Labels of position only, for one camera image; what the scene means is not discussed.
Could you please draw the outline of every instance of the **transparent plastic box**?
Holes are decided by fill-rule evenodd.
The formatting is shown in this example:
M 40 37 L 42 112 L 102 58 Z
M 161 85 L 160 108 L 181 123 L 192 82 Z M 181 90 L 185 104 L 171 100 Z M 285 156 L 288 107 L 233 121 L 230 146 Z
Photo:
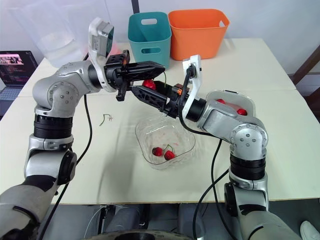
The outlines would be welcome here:
M 191 159 L 195 152 L 195 136 L 185 130 L 178 119 L 165 116 L 144 119 L 135 127 L 135 135 L 144 159 L 157 170 L 183 163 Z M 153 148 L 165 149 L 168 145 L 173 148 L 174 158 L 166 160 L 163 155 L 153 155 Z

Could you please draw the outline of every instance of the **cherry stem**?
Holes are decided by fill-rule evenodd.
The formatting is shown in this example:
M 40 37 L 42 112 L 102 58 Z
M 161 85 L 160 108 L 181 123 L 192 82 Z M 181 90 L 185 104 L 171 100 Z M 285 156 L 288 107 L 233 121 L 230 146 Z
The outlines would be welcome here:
M 173 153 L 175 152 L 175 151 L 174 151 L 174 148 L 173 148 L 170 144 L 168 144 L 168 145 L 165 147 L 164 151 L 166 151 L 168 147 L 171 148 L 171 151 L 172 151 Z

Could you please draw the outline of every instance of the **clear plastic container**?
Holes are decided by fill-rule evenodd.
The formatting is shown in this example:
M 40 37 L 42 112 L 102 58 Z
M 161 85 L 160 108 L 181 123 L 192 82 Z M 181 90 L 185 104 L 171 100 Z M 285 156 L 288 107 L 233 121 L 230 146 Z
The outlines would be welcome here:
M 187 161 L 195 152 L 195 136 L 185 130 L 178 119 L 165 116 L 144 119 L 135 127 L 135 135 L 145 160 L 157 170 Z M 165 149 L 168 145 L 173 148 L 174 158 L 166 160 L 164 152 L 162 156 L 153 155 L 153 148 Z
M 10 11 L 54 67 L 82 60 L 84 54 L 53 0 L 25 1 Z

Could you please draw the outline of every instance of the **orange component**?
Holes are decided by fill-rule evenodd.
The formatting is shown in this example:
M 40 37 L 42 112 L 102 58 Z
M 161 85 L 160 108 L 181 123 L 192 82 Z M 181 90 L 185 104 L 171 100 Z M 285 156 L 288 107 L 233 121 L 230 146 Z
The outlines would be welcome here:
M 177 61 L 196 54 L 202 59 L 213 58 L 230 23 L 217 9 L 176 10 L 168 18 L 172 31 L 170 54 Z

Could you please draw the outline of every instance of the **white cable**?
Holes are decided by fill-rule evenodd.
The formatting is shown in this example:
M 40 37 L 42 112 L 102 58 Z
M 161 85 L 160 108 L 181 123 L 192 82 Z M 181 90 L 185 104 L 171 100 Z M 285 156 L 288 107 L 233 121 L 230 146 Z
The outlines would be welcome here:
M 88 226 L 86 227 L 86 230 L 85 230 L 85 232 L 84 232 L 84 236 L 83 236 L 84 239 L 86 238 L 87 231 L 88 231 L 88 229 L 89 229 L 89 226 L 90 226 L 91 221 L 94 219 L 94 217 L 95 217 L 102 209 L 106 209 L 106 208 L 107 208 L 107 205 L 106 205 L 106 206 L 102 206 L 102 207 L 100 207 L 100 208 L 93 214 L 93 216 L 91 217 L 91 219 L 90 219 L 90 221 L 89 221 L 89 223 L 88 223 Z

